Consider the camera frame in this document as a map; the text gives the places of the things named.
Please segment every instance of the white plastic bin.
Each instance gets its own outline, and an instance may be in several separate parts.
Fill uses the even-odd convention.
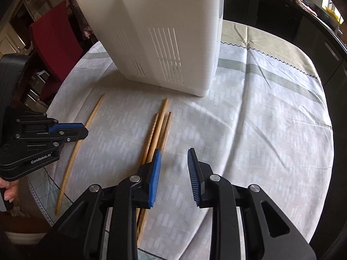
[[[130,80],[205,96],[216,72],[224,0],[77,0]]]

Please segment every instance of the wooden chopstick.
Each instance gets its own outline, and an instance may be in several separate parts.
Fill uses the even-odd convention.
[[[151,146],[151,142],[152,142],[154,130],[155,130],[155,127],[156,127],[157,121],[158,121],[158,117],[159,117],[159,113],[156,113],[156,114],[155,114],[154,123],[153,123],[152,129],[151,129],[151,133],[150,133],[150,135],[148,136],[147,145],[146,145],[146,147],[145,147],[145,151],[143,152],[143,156],[142,156],[141,164],[140,164],[140,165],[143,165],[143,164],[146,163],[147,156],[148,156],[148,151],[149,151],[150,146]]]
[[[102,100],[104,99],[105,94],[103,94],[101,96],[101,98],[99,99],[98,103],[96,104],[96,106],[94,107],[93,111],[91,112],[86,125],[84,125],[87,129],[89,128],[90,123],[92,122],[99,106],[101,105]],[[58,216],[60,214],[60,209],[61,209],[61,203],[63,201],[63,197],[64,197],[64,192],[65,192],[65,188],[67,185],[67,181],[69,179],[69,175],[72,169],[72,166],[74,164],[75,158],[77,156],[77,152],[79,151],[79,147],[81,146],[82,140],[78,140],[75,144],[74,150],[71,153],[69,162],[67,163],[67,166],[65,168],[65,173],[64,173],[64,177],[63,177],[63,181],[61,182],[61,186],[60,186],[60,191],[59,191],[59,195],[58,195],[58,200],[57,200],[57,205],[56,205],[56,216]]]
[[[154,155],[154,151],[157,148],[159,135],[160,135],[161,127],[163,126],[164,116],[165,116],[165,113],[166,113],[166,109],[168,107],[168,103],[169,103],[169,99],[166,98],[165,101],[164,101],[163,108],[162,108],[162,110],[160,112],[159,121],[157,122],[157,126],[156,126],[154,134],[153,134],[153,139],[152,139],[152,143],[151,143],[150,149],[148,151],[148,156],[147,156],[147,160],[146,160],[147,163],[152,161],[153,155]]]
[[[169,127],[170,127],[170,123],[171,123],[171,118],[172,118],[172,112],[169,112],[169,116],[168,116],[168,119],[167,119],[166,124],[165,124],[163,138],[162,138],[162,141],[161,141],[161,144],[160,144],[160,147],[159,147],[159,150],[162,151],[162,152],[164,151],[166,139],[167,139],[167,136],[168,136],[168,133],[169,133]],[[142,234],[142,232],[144,230],[144,227],[145,227],[145,221],[147,219],[147,215],[148,215],[148,210],[140,208],[140,211],[139,211],[138,216],[137,216],[137,224],[136,224],[137,225],[137,228],[136,228],[136,232],[137,232],[137,245],[139,245],[139,242],[140,242],[140,239],[141,239],[141,234]]]

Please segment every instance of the human hand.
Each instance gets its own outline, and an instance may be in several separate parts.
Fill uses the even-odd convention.
[[[0,178],[0,187],[7,188],[4,194],[5,200],[12,202],[18,196],[18,184],[19,180],[8,182]]]

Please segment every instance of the tablecloth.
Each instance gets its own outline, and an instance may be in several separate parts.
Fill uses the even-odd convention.
[[[97,43],[70,72],[47,114],[60,122],[85,123],[103,93],[72,168],[62,213],[89,185],[109,187],[136,173],[153,115],[168,97],[173,118],[140,259],[209,258],[212,212],[193,201],[187,168],[191,147],[232,184],[260,185],[311,239],[334,150],[322,84],[300,49],[224,21],[218,69],[209,94],[201,98],[125,79]],[[58,162],[28,177],[51,225],[57,220],[57,194],[73,147],[65,144]]]

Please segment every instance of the red chair backrest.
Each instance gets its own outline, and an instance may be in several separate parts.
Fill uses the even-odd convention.
[[[83,53],[68,20],[66,1],[32,23],[29,35],[49,72],[64,81]]]

